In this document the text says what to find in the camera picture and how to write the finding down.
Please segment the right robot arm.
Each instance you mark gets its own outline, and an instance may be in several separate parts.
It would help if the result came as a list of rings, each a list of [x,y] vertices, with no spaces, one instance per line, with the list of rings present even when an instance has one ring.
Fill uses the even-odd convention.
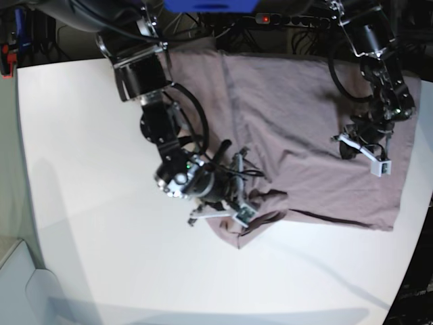
[[[196,198],[202,207],[234,212],[247,207],[240,154],[225,167],[225,140],[213,157],[207,155],[210,128],[198,99],[170,78],[168,51],[150,7],[141,1],[27,1],[26,5],[69,26],[95,33],[97,45],[114,69],[122,101],[139,100],[141,132],[158,150],[161,163],[154,179],[175,198]]]

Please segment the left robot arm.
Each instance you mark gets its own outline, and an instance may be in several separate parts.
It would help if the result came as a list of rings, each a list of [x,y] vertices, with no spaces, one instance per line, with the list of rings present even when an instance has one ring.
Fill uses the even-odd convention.
[[[326,4],[344,35],[329,50],[332,80],[345,98],[369,106],[363,114],[351,116],[352,124],[334,137],[340,143],[340,156],[351,160],[363,149],[378,148],[380,159],[385,160],[388,146],[380,142],[389,141],[395,124],[409,120],[415,112],[415,102],[398,60],[395,35],[378,1],[327,1]],[[360,72],[371,86],[371,95],[355,97],[338,80],[334,56],[343,44],[348,44],[360,59]]]

